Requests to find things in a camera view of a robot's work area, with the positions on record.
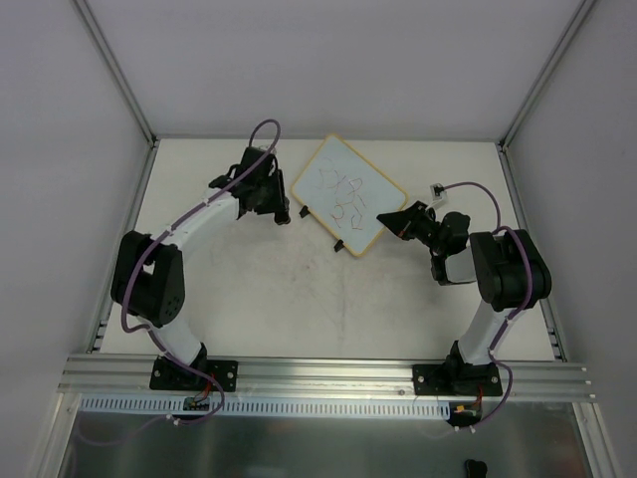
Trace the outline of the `yellow framed whiteboard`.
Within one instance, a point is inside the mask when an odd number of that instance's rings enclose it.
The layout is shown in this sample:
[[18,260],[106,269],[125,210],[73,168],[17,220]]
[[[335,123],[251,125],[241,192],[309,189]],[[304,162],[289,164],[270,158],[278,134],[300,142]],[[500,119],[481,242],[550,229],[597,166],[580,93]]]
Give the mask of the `yellow framed whiteboard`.
[[355,257],[363,256],[382,233],[377,216],[408,202],[400,185],[335,134],[322,141],[291,192]]

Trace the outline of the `black bone-shaped eraser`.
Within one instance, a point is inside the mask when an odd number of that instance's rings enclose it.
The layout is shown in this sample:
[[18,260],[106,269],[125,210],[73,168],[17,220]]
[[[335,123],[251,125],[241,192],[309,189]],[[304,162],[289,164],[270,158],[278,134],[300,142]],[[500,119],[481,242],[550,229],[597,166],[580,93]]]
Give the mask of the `black bone-shaped eraser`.
[[275,214],[275,223],[277,225],[287,225],[291,222],[291,217],[287,211],[280,211]]

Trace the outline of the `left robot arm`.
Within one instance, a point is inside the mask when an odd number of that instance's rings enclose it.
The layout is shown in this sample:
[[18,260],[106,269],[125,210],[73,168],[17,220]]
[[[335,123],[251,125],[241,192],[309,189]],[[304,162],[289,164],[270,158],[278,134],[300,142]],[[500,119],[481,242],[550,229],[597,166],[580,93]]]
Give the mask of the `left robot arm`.
[[185,317],[185,265],[215,232],[247,213],[290,221],[284,176],[270,149],[247,146],[239,163],[213,179],[203,199],[157,234],[135,230],[121,239],[110,296],[127,334],[146,332],[159,351],[150,386],[212,389],[214,365]]

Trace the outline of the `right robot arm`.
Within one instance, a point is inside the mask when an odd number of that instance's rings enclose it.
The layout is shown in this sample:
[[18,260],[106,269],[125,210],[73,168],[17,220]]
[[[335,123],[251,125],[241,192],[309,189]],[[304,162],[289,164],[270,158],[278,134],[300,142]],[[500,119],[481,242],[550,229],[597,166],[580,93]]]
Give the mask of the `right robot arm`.
[[452,211],[442,220],[426,204],[377,216],[403,241],[418,240],[430,252],[433,279],[441,286],[475,283],[481,302],[465,333],[440,364],[412,366],[418,396],[501,396],[495,354],[518,316],[548,297],[550,272],[528,232],[505,226],[469,231],[470,217]]

